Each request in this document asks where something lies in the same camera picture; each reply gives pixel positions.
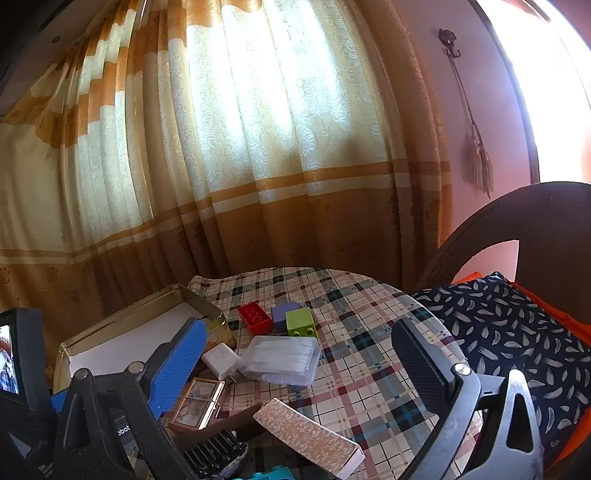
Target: plaid tablecloth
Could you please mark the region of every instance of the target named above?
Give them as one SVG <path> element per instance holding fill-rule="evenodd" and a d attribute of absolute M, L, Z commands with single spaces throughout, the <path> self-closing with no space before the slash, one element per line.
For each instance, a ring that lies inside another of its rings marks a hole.
<path fill-rule="evenodd" d="M 443 324 L 410 296 L 362 275 L 314 268 L 268 268 L 221 280 L 195 277 L 189 288 L 220 307 L 238 341 L 238 353 L 251 335 L 236 310 L 257 301 L 271 308 L 296 301 L 312 309 L 323 353 L 311 388 L 250 382 L 234 385 L 220 415 L 277 397 L 307 417 L 361 445 L 365 461 L 349 478 L 393 480 L 421 449 L 437 417 L 417 397 L 389 340 L 392 324 L 412 319 L 425 338 L 453 362 L 465 357 Z M 482 426 L 475 416 L 447 473 L 458 476 Z M 253 455 L 242 472 L 291 468 L 296 479 L 333 476 L 266 433 L 251 442 Z"/>

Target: orange cushion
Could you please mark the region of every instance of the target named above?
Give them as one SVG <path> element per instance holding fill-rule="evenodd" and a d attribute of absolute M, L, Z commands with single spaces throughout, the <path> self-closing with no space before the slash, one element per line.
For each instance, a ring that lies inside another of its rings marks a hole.
<path fill-rule="evenodd" d="M 542 307 L 545 311 L 551 314 L 552 317 L 558 320 L 564 327 L 568 328 L 571 332 L 573 332 L 575 336 L 583 340 L 587 345 L 591 345 L 591 325 L 578 322 L 577 320 L 572 318 L 568 313 L 562 312 L 561 310 L 546 303 L 535 293 L 530 292 L 526 288 L 523 288 L 521 285 L 515 282 L 511 282 L 511 285 L 525 293 L 540 307 Z M 573 434 L 570 436 L 569 441 L 564 446 L 562 452 L 560 452 L 560 455 L 558 456 L 554 464 L 557 464 L 559 461 L 565 459 L 566 457 L 568 457 L 568 455 L 570 455 L 577 448 L 579 448 L 579 446 L 587 439 L 589 434 L 591 434 L 591 407 L 587 408 L 583 416 L 579 419 L 577 427 L 575 428 Z"/>
<path fill-rule="evenodd" d="M 467 277 L 464 277 L 464 278 L 459 279 L 458 281 L 455 281 L 454 283 L 452 283 L 452 285 L 455 285 L 457 283 L 465 283 L 470 280 L 476 280 L 477 278 L 484 278 L 484 275 L 481 274 L 480 272 L 474 272 L 474 273 L 471 273 L 470 275 L 468 275 Z"/>

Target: white phone charger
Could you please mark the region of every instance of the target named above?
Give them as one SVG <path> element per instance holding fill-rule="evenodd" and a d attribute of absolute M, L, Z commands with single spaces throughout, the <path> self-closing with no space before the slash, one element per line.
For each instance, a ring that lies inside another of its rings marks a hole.
<path fill-rule="evenodd" d="M 205 352 L 201 358 L 219 380 L 224 380 L 226 377 L 234 379 L 238 370 L 239 357 L 225 343 L 216 345 L 208 352 Z"/>

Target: navy feather-print cushion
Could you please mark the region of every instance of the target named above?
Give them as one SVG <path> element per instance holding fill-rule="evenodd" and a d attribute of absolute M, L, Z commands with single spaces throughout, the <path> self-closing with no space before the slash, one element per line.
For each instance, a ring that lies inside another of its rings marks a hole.
<path fill-rule="evenodd" d="M 413 297 L 445 324 L 477 373 L 524 373 L 551 465 L 589 405 L 589 347 L 499 272 Z"/>

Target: small screen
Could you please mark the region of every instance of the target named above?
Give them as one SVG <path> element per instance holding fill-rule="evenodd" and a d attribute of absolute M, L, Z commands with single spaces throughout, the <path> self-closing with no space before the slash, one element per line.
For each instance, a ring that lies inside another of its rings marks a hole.
<path fill-rule="evenodd" d="M 14 369 L 14 350 L 9 325 L 0 326 L 0 390 L 18 394 Z"/>

